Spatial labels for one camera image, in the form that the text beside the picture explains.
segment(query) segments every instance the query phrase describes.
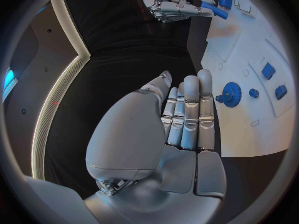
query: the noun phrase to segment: black backdrop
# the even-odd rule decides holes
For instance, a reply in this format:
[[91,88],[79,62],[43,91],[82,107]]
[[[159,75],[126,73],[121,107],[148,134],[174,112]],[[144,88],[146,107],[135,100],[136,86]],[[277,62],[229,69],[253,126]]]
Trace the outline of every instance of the black backdrop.
[[142,0],[66,1],[92,58],[53,120],[45,179],[72,188],[85,199],[98,190],[87,172],[85,154],[105,112],[164,70],[178,86],[185,76],[195,74],[195,68],[186,49],[190,19],[159,22]]

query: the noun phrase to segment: blue light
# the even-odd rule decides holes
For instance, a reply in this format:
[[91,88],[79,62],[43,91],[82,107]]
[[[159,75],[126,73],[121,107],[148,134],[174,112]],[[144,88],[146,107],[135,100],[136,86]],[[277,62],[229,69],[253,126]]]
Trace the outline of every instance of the blue light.
[[5,88],[14,79],[13,71],[9,70],[5,76],[3,88]]

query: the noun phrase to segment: blue handle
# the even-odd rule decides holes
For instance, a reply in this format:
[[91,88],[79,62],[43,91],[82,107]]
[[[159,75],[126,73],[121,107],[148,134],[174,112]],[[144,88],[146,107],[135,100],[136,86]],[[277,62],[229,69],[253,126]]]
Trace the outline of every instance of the blue handle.
[[201,7],[211,9],[214,12],[215,15],[217,15],[217,16],[223,18],[223,19],[227,19],[227,17],[228,17],[227,12],[225,12],[225,11],[223,11],[223,10],[221,10],[221,9],[211,5],[211,4],[208,4],[206,2],[202,2]]

